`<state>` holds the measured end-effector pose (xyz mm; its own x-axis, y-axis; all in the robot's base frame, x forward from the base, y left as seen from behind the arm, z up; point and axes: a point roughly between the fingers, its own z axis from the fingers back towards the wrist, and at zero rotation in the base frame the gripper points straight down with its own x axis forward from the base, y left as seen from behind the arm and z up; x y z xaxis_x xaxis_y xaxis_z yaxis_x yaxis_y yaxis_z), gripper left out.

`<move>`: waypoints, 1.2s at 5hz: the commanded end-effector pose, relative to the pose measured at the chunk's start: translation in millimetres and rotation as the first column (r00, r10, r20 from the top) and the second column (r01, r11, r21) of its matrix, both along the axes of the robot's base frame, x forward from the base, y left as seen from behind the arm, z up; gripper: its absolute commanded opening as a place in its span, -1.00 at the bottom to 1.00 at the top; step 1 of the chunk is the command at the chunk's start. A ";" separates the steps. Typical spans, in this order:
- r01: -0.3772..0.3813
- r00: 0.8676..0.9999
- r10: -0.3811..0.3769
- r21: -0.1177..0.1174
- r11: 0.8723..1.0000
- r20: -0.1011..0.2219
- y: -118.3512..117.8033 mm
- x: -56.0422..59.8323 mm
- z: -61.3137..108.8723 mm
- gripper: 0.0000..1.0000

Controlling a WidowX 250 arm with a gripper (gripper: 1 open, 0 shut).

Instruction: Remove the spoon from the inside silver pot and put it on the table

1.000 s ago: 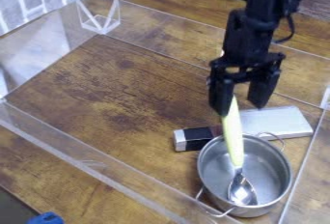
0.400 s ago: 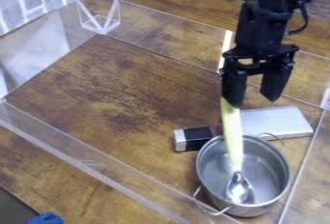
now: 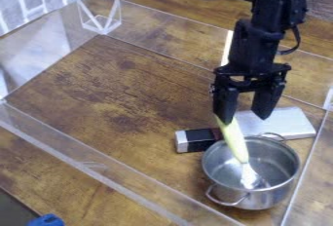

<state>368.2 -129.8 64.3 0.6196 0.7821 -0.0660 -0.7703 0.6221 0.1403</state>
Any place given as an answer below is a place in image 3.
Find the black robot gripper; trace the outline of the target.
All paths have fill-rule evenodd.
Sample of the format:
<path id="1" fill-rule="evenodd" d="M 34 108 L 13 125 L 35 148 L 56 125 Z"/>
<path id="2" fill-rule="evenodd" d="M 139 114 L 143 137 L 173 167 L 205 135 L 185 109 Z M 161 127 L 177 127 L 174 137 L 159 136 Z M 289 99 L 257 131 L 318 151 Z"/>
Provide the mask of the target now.
<path id="1" fill-rule="evenodd" d="M 288 64 L 274 63 L 284 33 L 254 26 L 248 19 L 235 23 L 229 62 L 214 70 L 214 114 L 231 123 L 239 93 L 256 92 L 252 110 L 265 120 L 276 107 L 286 84 Z"/>

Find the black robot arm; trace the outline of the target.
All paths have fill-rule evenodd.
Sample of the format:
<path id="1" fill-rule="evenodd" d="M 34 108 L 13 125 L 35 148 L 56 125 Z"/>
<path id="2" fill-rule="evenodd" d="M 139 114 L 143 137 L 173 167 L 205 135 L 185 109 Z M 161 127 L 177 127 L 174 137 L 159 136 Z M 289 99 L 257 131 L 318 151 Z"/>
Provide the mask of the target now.
<path id="1" fill-rule="evenodd" d="M 214 114 L 230 124 L 241 93 L 254 94 L 252 110 L 266 119 L 286 85 L 292 66 L 274 58 L 293 51 L 278 49 L 288 30 L 298 33 L 305 22 L 308 0 L 253 0 L 253 16 L 239 19 L 227 56 L 227 63 L 214 70 Z"/>

